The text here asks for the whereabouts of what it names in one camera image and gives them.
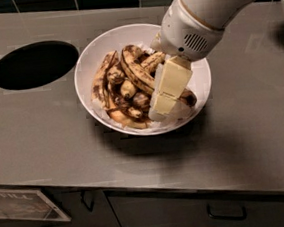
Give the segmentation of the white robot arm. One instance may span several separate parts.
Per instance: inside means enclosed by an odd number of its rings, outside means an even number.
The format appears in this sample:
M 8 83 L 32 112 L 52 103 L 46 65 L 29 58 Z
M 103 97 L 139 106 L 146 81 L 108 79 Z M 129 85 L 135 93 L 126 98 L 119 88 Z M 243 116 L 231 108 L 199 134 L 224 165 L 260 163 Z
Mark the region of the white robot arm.
M 148 117 L 163 121 L 191 79 L 191 65 L 207 57 L 225 28 L 256 0 L 173 0 L 151 48 L 169 55 L 157 73 Z

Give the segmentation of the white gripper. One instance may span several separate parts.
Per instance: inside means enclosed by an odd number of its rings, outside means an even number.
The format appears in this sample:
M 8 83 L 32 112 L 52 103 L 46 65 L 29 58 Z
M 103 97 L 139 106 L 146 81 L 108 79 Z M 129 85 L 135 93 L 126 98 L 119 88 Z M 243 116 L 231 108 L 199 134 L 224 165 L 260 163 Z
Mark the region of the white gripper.
M 186 115 L 189 107 L 179 98 L 193 75 L 189 61 L 206 57 L 224 34 L 222 29 L 209 28 L 197 19 L 182 0 L 172 1 L 161 24 L 150 48 L 174 57 L 166 60 L 155 74 L 148 117 L 158 122 Z

